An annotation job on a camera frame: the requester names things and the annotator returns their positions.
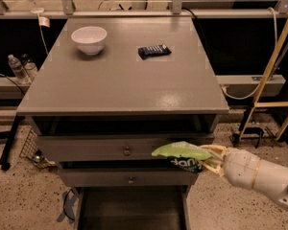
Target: bowl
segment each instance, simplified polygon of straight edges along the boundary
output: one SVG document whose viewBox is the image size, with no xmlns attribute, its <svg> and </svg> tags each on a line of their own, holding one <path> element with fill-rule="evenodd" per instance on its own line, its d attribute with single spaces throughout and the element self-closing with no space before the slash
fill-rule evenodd
<svg viewBox="0 0 288 230">
<path fill-rule="evenodd" d="M 76 47 L 89 56 L 95 56 L 105 47 L 107 31 L 101 27 L 82 27 L 71 38 Z"/>
</svg>

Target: green bag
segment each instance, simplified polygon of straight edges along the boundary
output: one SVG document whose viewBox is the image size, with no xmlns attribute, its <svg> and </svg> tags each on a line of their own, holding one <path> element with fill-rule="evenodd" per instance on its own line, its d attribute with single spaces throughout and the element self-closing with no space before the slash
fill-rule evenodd
<svg viewBox="0 0 288 230">
<path fill-rule="evenodd" d="M 152 152 L 152 156 L 160 155 L 167 157 L 174 165 L 192 173 L 202 171 L 202 165 L 198 161 L 213 157 L 207 150 L 187 142 L 171 143 Z"/>
</svg>

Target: water bottle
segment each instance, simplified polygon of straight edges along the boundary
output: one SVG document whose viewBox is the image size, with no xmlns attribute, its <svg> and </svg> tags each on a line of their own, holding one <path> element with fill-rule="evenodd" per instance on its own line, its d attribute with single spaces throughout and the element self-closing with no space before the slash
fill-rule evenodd
<svg viewBox="0 0 288 230">
<path fill-rule="evenodd" d="M 26 72 L 28 73 L 31 81 L 33 81 L 38 73 L 35 62 L 28 54 L 21 55 L 22 65 L 24 66 Z"/>
<path fill-rule="evenodd" d="M 9 66 L 11 67 L 13 73 L 16 75 L 20 84 L 31 83 L 31 79 L 27 74 L 25 68 L 21 64 L 20 60 L 13 55 L 9 55 Z"/>
</svg>

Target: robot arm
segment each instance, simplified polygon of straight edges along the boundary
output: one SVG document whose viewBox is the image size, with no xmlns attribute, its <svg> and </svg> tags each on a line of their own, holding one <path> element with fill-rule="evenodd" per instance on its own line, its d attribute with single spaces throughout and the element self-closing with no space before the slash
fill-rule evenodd
<svg viewBox="0 0 288 230">
<path fill-rule="evenodd" d="M 255 190 L 288 211 L 288 168 L 263 160 L 243 149 L 227 149 L 221 146 L 201 146 L 221 152 L 222 162 L 211 168 L 209 161 L 204 166 L 223 175 L 231 185 Z"/>
</svg>

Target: drawer knob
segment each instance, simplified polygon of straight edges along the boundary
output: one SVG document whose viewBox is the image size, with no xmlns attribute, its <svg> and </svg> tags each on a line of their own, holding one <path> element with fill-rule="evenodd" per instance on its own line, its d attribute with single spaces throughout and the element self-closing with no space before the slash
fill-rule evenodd
<svg viewBox="0 0 288 230">
<path fill-rule="evenodd" d="M 128 183 L 129 184 L 134 184 L 135 182 L 135 178 L 134 177 L 130 177 L 129 180 L 128 180 Z"/>
<path fill-rule="evenodd" d="M 132 155 L 132 151 L 129 147 L 125 147 L 124 151 L 123 151 L 125 156 L 130 156 Z"/>
</svg>

